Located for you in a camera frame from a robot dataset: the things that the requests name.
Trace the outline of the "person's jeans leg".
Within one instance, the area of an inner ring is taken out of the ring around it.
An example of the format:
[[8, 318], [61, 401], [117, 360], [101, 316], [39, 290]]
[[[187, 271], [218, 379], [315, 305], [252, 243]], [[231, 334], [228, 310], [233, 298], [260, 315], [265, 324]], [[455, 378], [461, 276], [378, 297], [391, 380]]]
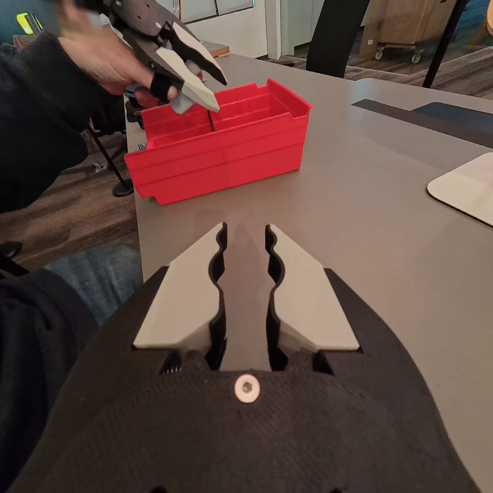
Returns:
[[55, 260], [44, 267], [61, 277], [88, 307], [98, 326], [143, 284], [140, 252], [109, 243]]

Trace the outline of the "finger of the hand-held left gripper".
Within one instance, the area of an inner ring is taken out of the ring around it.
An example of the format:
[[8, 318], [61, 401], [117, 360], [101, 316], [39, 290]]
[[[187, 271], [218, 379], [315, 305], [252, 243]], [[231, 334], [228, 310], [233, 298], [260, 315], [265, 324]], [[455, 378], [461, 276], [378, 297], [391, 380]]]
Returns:
[[210, 52], [188, 29], [179, 22], [173, 22], [170, 31], [171, 46], [181, 58], [192, 61], [200, 70], [209, 73], [222, 85], [227, 85], [227, 79], [222, 68], [215, 61]]
[[169, 83], [177, 90], [177, 96], [169, 102], [176, 114], [185, 114], [194, 105], [213, 112], [219, 111], [215, 94], [199, 77], [199, 72], [205, 69], [192, 60], [183, 60], [171, 48], [158, 48], [157, 56], [168, 70], [168, 74], [160, 75], [159, 82]]

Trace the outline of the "black metal pole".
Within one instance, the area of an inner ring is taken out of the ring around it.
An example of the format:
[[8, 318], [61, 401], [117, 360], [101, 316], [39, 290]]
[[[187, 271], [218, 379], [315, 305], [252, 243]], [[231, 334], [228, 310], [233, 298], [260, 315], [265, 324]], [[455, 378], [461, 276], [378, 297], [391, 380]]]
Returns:
[[459, 19], [469, 1], [456, 1], [452, 13], [449, 17], [447, 25], [444, 29], [440, 42], [436, 48], [435, 55], [431, 61], [428, 71], [422, 82], [423, 88], [431, 88], [435, 79], [435, 76], [440, 68], [443, 58], [446, 54], [447, 48], [451, 42], [455, 29], [458, 25]]

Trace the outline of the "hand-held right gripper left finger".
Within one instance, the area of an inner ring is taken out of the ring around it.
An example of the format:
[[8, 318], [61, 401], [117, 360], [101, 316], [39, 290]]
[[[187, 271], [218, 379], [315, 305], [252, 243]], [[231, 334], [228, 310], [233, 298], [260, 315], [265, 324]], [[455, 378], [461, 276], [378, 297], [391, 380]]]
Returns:
[[133, 341], [137, 349], [199, 351], [219, 369], [226, 348], [224, 294], [227, 224], [219, 223], [166, 267], [163, 280]]

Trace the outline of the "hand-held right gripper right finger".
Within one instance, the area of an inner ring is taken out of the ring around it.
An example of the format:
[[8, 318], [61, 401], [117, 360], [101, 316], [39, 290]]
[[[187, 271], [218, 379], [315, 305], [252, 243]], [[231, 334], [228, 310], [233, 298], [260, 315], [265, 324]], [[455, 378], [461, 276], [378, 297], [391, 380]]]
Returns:
[[266, 225], [269, 294], [266, 335], [270, 364], [299, 351], [354, 352], [354, 331], [321, 262], [276, 225]]

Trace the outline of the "red plastic bin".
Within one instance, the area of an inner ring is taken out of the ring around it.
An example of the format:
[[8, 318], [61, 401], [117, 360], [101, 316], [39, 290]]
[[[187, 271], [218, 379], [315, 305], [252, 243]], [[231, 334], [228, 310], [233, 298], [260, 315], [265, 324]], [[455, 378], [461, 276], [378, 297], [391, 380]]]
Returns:
[[142, 198], [164, 206], [300, 168], [311, 103], [272, 78], [215, 95], [211, 115], [199, 105], [143, 111], [145, 148], [124, 157]]

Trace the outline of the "wooden cart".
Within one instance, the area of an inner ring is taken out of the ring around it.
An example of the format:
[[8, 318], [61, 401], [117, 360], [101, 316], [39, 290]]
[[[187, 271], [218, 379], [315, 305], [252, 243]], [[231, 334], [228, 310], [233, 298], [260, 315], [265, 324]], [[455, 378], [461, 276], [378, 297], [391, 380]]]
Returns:
[[404, 61], [414, 66], [441, 40], [456, 1], [370, 1], [358, 62]]

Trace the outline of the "black chair base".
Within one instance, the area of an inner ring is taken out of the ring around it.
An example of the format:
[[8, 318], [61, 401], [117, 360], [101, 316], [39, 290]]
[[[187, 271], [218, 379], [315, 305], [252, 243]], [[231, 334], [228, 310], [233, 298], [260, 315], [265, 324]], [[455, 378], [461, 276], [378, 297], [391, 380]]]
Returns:
[[[123, 119], [120, 116], [112, 115], [104, 110], [97, 111], [91, 118], [91, 123], [87, 127], [91, 140], [96, 144], [99, 151], [106, 160], [107, 168], [114, 173], [118, 182], [112, 189], [112, 194], [116, 198], [126, 197], [134, 192], [134, 185], [130, 178], [123, 178], [117, 169], [114, 160], [120, 155], [125, 155], [128, 151], [126, 130], [124, 129]], [[121, 133], [124, 136], [123, 142], [113, 155], [108, 154], [101, 142], [102, 137], [111, 136], [114, 133]]]

